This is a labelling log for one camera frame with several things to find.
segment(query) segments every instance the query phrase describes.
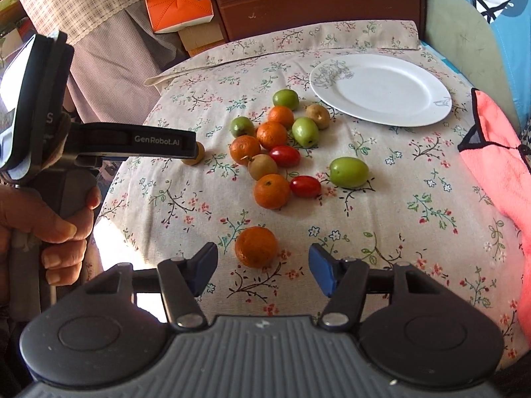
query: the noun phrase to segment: green cushion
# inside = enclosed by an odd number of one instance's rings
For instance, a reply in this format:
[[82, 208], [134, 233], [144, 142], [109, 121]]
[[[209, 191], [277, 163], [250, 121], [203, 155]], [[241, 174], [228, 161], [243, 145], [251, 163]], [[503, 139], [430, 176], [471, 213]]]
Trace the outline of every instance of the green cushion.
[[426, 42], [492, 97], [520, 133], [496, 39], [487, 21], [468, 1], [428, 0]]

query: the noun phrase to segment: red cherry tomato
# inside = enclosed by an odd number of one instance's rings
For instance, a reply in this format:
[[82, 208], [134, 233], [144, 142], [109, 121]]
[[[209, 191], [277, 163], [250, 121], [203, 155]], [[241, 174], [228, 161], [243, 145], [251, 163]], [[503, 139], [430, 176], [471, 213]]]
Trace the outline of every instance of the red cherry tomato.
[[269, 151], [271, 157], [280, 167], [294, 167], [301, 161], [301, 153], [293, 146], [276, 146]]
[[298, 197], [316, 197], [321, 194], [321, 183], [313, 176], [296, 176], [289, 183], [289, 187]]

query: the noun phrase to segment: pink towel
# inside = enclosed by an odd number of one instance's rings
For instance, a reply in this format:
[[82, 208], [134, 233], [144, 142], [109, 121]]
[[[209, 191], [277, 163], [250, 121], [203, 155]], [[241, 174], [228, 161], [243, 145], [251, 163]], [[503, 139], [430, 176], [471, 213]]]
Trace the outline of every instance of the pink towel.
[[531, 168], [525, 158], [531, 151], [484, 92], [472, 89], [472, 107], [476, 123], [458, 149], [495, 207], [522, 231], [526, 261], [518, 320], [531, 344]]

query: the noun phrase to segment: orange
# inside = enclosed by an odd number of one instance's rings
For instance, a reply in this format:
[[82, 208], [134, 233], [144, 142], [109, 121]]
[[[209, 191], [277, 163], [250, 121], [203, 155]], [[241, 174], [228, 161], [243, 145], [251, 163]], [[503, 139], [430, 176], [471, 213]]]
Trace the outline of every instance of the orange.
[[289, 199], [289, 182], [277, 173], [263, 176], [254, 186], [254, 200], [262, 208], [278, 210]]
[[259, 125], [257, 139], [265, 149], [270, 150], [288, 143], [288, 131], [281, 123], [268, 121]]
[[240, 233], [234, 251], [244, 266], [263, 268], [278, 254], [278, 241], [269, 229], [254, 226]]
[[287, 106], [273, 106], [269, 111], [267, 121], [279, 122], [289, 130], [295, 122], [295, 116]]
[[248, 159], [258, 155], [262, 152], [260, 142], [249, 135], [238, 136], [230, 145], [230, 156], [232, 159], [242, 166], [247, 166]]

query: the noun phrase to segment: floral tablecloth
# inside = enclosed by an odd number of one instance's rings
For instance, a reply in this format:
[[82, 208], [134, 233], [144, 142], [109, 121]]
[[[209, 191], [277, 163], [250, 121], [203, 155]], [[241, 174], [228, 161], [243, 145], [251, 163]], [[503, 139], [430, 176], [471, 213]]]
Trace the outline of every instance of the floral tablecloth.
[[[314, 175], [317, 199], [292, 198], [280, 211], [253, 200], [254, 181], [230, 159], [229, 122], [246, 115], [266, 119], [277, 90], [289, 87], [304, 105], [319, 102], [309, 73], [335, 55], [375, 53], [419, 65], [448, 88], [453, 103], [442, 122], [398, 128], [360, 121], [329, 108], [332, 122], [318, 147], [299, 148], [300, 166], [286, 178]], [[191, 257], [207, 241], [219, 249], [219, 266], [199, 298], [205, 314], [319, 315], [327, 299], [308, 269], [317, 242], [335, 257], [357, 256], [383, 268], [407, 260], [470, 301], [505, 338], [502, 366], [527, 350], [517, 307], [524, 259], [519, 232], [500, 215], [461, 162], [457, 144], [473, 124], [471, 85], [420, 46], [415, 24], [356, 21], [312, 25], [233, 42], [209, 50], [150, 79], [161, 91], [146, 124], [193, 130], [205, 160], [130, 158], [113, 184], [95, 226], [104, 268], [131, 262], [153, 267], [170, 257]], [[330, 182], [328, 164], [358, 157], [371, 169], [356, 190]], [[262, 270], [237, 262], [240, 232], [265, 225], [281, 246]], [[365, 314], [384, 306], [367, 298]]]

